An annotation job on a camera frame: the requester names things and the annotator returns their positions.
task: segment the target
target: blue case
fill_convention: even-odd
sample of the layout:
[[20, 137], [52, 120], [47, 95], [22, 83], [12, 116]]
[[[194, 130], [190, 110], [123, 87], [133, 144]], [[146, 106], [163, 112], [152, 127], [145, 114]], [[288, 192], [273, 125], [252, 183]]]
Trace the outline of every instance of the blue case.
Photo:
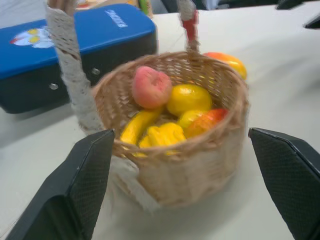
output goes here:
[[[82, 67], [92, 85], [116, 66], [157, 51], [155, 24], [130, 4], [81, 11], [74, 18]], [[45, 20], [2, 28], [0, 36], [0, 105], [7, 113], [68, 98]]]

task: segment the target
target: peach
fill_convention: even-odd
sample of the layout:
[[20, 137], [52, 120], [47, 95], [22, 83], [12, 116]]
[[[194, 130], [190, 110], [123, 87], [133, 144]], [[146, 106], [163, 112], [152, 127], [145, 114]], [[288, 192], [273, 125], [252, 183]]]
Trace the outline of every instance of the peach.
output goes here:
[[145, 109], [155, 109], [169, 101], [172, 91], [170, 77], [148, 66], [140, 66], [132, 84], [132, 96]]

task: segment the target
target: basket handle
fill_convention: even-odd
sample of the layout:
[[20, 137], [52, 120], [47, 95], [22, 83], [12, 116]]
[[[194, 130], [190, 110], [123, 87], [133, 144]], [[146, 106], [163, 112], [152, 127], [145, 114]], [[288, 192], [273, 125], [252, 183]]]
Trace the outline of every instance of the basket handle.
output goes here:
[[[90, 82], [82, 68], [79, 45], [75, 30], [74, 13], [77, 0], [48, 0], [46, 21], [66, 85], [73, 111], [82, 130], [87, 134], [104, 130], [98, 115]], [[192, 0], [177, 0], [182, 26], [186, 30], [190, 52], [198, 51], [198, 14]]]
[[187, 48], [188, 52], [199, 52], [199, 42], [198, 42], [198, 11], [196, 5], [192, 0], [176, 0], [179, 17], [183, 28], [186, 31], [187, 37]]

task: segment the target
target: white table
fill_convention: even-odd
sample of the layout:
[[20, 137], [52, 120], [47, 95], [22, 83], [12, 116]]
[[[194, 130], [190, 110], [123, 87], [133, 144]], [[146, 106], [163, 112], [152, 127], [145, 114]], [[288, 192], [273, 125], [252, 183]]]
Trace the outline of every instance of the white table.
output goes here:
[[[0, 27], [7, 21], [13, 25], [44, 16], [40, 1], [6, 1], [0, 7]], [[318, 9], [320, 1], [291, 11], [276, 11], [274, 6], [202, 11], [198, 32], [202, 52], [225, 52], [245, 63], [250, 127], [302, 138], [320, 152], [320, 30], [302, 28]], [[159, 51], [183, 50], [184, 32], [177, 15], [156, 15], [154, 21]], [[0, 126], [4, 237], [44, 179], [84, 135], [69, 104], [18, 115], [0, 110]], [[293, 239], [267, 192], [249, 139], [230, 184], [196, 205], [150, 216], [121, 192], [117, 197], [112, 214], [105, 198], [94, 240]]]

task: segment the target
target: lemon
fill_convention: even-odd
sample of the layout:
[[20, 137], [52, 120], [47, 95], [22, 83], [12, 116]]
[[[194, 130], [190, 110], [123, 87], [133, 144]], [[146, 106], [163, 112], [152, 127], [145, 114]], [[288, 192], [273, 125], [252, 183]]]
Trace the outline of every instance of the lemon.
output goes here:
[[190, 126], [197, 118], [201, 117], [207, 111], [202, 110], [190, 110], [183, 113], [177, 124], [181, 126], [184, 130]]
[[151, 143], [150, 143], [150, 139], [149, 136], [144, 136], [144, 138], [142, 138], [142, 140], [139, 142], [139, 148], [150, 148], [151, 147]]
[[212, 99], [203, 87], [180, 84], [172, 88], [166, 108], [171, 114], [179, 117], [190, 110], [209, 111], [212, 108]]

